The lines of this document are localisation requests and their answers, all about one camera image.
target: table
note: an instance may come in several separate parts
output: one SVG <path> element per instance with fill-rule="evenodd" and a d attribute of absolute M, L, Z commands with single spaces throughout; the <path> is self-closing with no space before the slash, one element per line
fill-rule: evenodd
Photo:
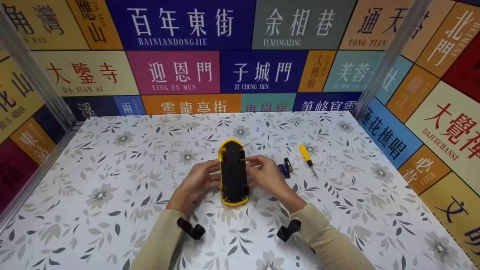
<path fill-rule="evenodd" d="M 288 184 L 377 269 L 475 269 L 351 114 L 337 111 L 91 118 L 0 236 L 0 268 L 127 270 L 175 187 L 229 138 L 247 155 L 289 157 Z M 206 234 L 185 237 L 172 269 L 323 269 L 297 234 L 276 237 L 288 213 L 263 190 L 236 209 L 210 193 L 191 221 Z"/>

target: pink sign panel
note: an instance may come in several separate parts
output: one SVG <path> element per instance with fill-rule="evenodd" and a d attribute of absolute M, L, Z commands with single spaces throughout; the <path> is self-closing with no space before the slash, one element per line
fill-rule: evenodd
<path fill-rule="evenodd" d="M 0 144 L 0 153 L 1 213 L 30 179 L 38 165 L 10 139 Z"/>
<path fill-rule="evenodd" d="M 128 51 L 142 95 L 218 94 L 218 51 Z"/>

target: yellow screwdriver handle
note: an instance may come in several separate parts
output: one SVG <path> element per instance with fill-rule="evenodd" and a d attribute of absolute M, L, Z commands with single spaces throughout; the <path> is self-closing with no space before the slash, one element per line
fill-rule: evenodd
<path fill-rule="evenodd" d="M 305 159 L 305 161 L 308 163 L 308 162 L 310 161 L 310 156 L 308 155 L 307 149 L 306 149 L 305 146 L 303 146 L 303 145 L 300 145 L 300 146 L 299 146 L 299 149 L 300 149 L 301 155 L 303 156 L 303 158 Z"/>

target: wall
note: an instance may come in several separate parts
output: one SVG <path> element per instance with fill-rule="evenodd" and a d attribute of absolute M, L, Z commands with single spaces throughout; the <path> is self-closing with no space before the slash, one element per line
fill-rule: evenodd
<path fill-rule="evenodd" d="M 352 110 L 412 0 L 0 2 L 58 93 L 84 120 Z M 430 12 L 411 47 L 424 46 L 445 16 Z M 398 63 L 398 76 L 408 65 Z"/>
<path fill-rule="evenodd" d="M 407 44 L 360 124 L 479 267 L 480 1 L 463 2 L 438 7 L 441 23 Z"/>
<path fill-rule="evenodd" d="M 0 74 L 1 214 L 65 132 L 5 50 Z"/>

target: forearm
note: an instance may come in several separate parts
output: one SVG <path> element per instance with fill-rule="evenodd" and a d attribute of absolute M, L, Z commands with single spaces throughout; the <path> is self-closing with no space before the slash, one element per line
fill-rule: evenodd
<path fill-rule="evenodd" d="M 274 196 L 291 213 L 292 219 L 300 220 L 300 236 L 329 270 L 375 270 L 365 255 L 335 229 L 314 205 L 307 204 L 289 187 L 279 188 Z"/>
<path fill-rule="evenodd" d="M 173 251 L 183 235 L 183 230 L 177 226 L 180 217 L 186 218 L 177 210 L 166 209 L 160 213 L 130 270 L 168 269 Z"/>
<path fill-rule="evenodd" d="M 189 196 L 182 188 L 179 187 L 175 190 L 138 252 L 130 270 L 168 269 L 175 247 L 183 235 L 183 230 L 177 225 L 177 220 L 178 218 L 187 219 L 192 207 L 192 201 L 189 200 Z"/>

